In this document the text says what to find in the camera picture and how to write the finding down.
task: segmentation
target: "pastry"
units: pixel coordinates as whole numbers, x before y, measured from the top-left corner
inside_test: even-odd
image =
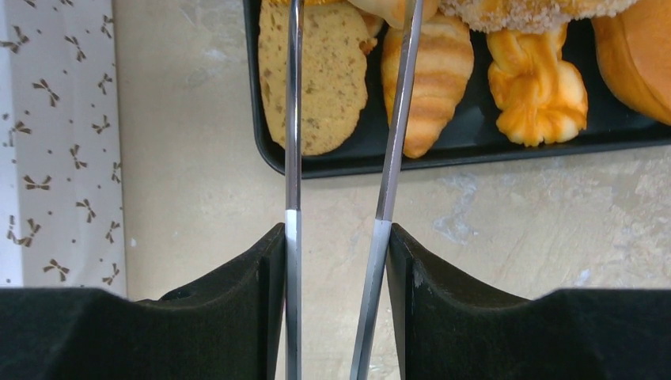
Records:
[[[389,28],[382,45],[382,88],[391,123],[400,64],[403,31]],[[415,83],[403,152],[423,156],[454,116],[473,72],[474,55],[468,27],[440,13],[422,24]]]
[[[502,111],[496,126],[513,143],[563,143],[587,127],[582,76],[562,60],[567,26],[543,34],[501,30],[487,34],[494,62],[487,76]]]
[[[432,18],[438,12],[439,0],[424,0],[422,20]],[[405,0],[349,0],[360,10],[381,17],[395,29],[403,29]]]
[[[357,8],[357,10],[361,14],[361,17],[363,17],[363,22],[366,23],[366,27],[368,28],[368,33],[370,36],[377,37],[377,35],[380,34],[380,31],[382,30],[382,26],[385,25],[385,20],[383,20],[382,17],[366,12],[365,10],[361,10],[359,8]]]
[[[562,60],[568,22],[614,16],[637,0],[441,0],[440,10],[487,33],[499,130],[514,143],[566,142],[587,127],[582,76]]]
[[[303,25],[301,151],[330,152],[350,137],[366,106],[370,36],[349,3],[306,6]],[[289,6],[261,3],[259,73],[263,111],[272,140],[285,146]]]
[[[615,16],[638,0],[440,0],[444,14],[479,32],[503,29],[540,34],[571,20]]]
[[[629,108],[671,125],[671,1],[639,0],[592,19],[599,70]]]
[[[283,6],[288,6],[291,4],[291,0],[266,0],[271,4],[280,4]],[[334,4],[337,2],[345,2],[346,0],[304,0],[304,6],[323,6],[326,4]]]

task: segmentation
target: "brown bow print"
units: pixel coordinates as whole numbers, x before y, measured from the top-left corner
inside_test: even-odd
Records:
[[[112,34],[108,30],[108,25],[114,24],[114,19],[103,15],[103,26],[100,27],[100,31],[103,32],[108,38],[112,38]]]
[[[112,264],[112,275],[109,277],[103,277],[103,283],[107,285],[112,285],[114,279],[119,275],[121,271],[116,267],[116,263]]]
[[[16,33],[17,38],[14,41],[0,41],[0,47],[8,48],[12,53],[18,54],[21,46],[28,43],[30,39],[21,32],[21,28],[18,26],[14,26],[14,33]]]
[[[77,153],[79,153],[79,145],[74,144],[74,146],[70,148],[70,155],[74,159],[74,168],[79,170],[81,168],[89,166],[89,164],[87,164],[86,162],[79,161],[79,158],[77,158]]]
[[[33,83],[32,87],[33,89],[43,89],[47,91],[47,93],[49,94],[49,104],[51,105],[51,107],[55,107],[56,102],[61,100],[59,95],[55,93],[51,88],[49,88],[49,84],[44,79],[40,79],[38,83]]]
[[[112,232],[119,227],[121,227],[121,223],[119,223],[119,222],[112,221],[112,223],[109,225],[109,231],[105,235],[105,238],[109,241],[109,244],[114,243],[114,238],[112,236]]]
[[[104,73],[103,78],[98,82],[98,88],[102,90],[103,95],[107,95],[107,89],[105,89],[105,84],[106,83],[112,83],[112,77],[110,77],[107,73]]]
[[[92,128],[96,130],[96,133],[99,135],[103,131],[110,127],[109,121],[107,120],[107,115],[103,115],[103,125],[91,124]]]
[[[86,215],[87,223],[91,223],[93,221],[93,218],[96,217],[96,213],[91,208],[91,203],[89,203],[88,199],[84,199],[81,202],[77,202],[77,207],[84,207],[88,211],[88,214]]]
[[[11,240],[14,244],[23,245],[23,241],[19,242],[17,235],[14,233],[14,226],[16,221],[14,220],[14,215],[9,216],[9,228],[7,228],[7,239]]]
[[[82,50],[82,47],[79,46],[79,41],[77,40],[77,37],[75,37],[75,36],[72,36],[72,37],[65,36],[65,41],[73,44],[77,48],[77,57],[76,57],[77,62],[81,62],[84,59],[86,59],[86,54],[84,54],[84,51]]]
[[[35,223],[35,220],[33,220],[32,218],[28,219],[26,222],[28,222],[28,228],[30,229],[30,235],[27,236],[27,237],[18,238],[17,235],[14,233],[14,227],[16,226],[16,220],[14,218],[14,215],[10,215],[9,216],[9,228],[7,229],[7,239],[11,240],[16,245],[23,245],[26,248],[30,248],[30,246],[32,245],[32,239],[34,239],[35,235],[37,235],[37,233],[40,232],[40,229],[42,228],[42,226]]]
[[[39,184],[32,180],[30,176],[23,177],[23,181],[25,182],[26,190],[49,190],[49,188],[51,188],[49,185],[49,182],[51,182],[51,176],[46,176],[42,183]]]
[[[67,279],[66,275],[68,273],[70,273],[70,269],[61,266],[61,264],[59,264],[59,262],[56,261],[55,259],[51,259],[51,260],[49,260],[49,265],[42,268],[42,271],[44,271],[44,273],[47,273],[52,269],[57,269],[59,271],[60,280],[61,280],[62,283],[64,283],[65,280]]]
[[[3,144],[4,146],[14,146],[14,136],[17,132],[25,133],[26,135],[32,134],[32,130],[28,127],[25,126],[25,124],[22,121],[17,121],[16,124],[9,130],[9,141],[7,144]]]
[[[117,184],[121,183],[121,176],[120,176],[120,171],[121,171],[121,162],[114,162],[112,164],[112,181],[115,181]]]

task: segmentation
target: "bread roll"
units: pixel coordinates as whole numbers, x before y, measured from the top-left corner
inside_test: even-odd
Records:
[[[502,30],[487,34],[494,62],[491,95],[502,111],[496,126],[513,143],[564,143],[587,127],[582,76],[562,60],[567,25],[543,34]]]
[[[599,70],[613,95],[671,125],[671,0],[640,0],[592,25]]]
[[[288,6],[291,3],[291,0],[267,0],[271,4],[280,4],[283,6]],[[323,6],[326,4],[334,4],[337,2],[345,2],[346,0],[305,0],[303,5],[305,6]]]
[[[389,28],[382,45],[382,88],[390,123],[402,43],[403,32]],[[438,13],[423,23],[403,148],[407,157],[423,156],[454,117],[473,72],[474,59],[468,27],[458,18]]]
[[[349,0],[357,8],[382,17],[395,29],[403,29],[405,0]],[[438,0],[424,0],[422,20],[432,18],[438,12]]]

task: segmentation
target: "twisted bread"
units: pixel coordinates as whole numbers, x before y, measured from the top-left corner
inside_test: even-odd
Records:
[[[494,62],[488,79],[496,126],[513,143],[563,143],[587,126],[582,76],[562,60],[567,25],[544,34],[503,30],[487,34]]]
[[[440,0],[439,9],[479,32],[541,34],[571,20],[613,17],[638,0]]]

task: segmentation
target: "white fabric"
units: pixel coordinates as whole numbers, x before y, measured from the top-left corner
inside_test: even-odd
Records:
[[[0,286],[126,295],[112,0],[0,0]]]

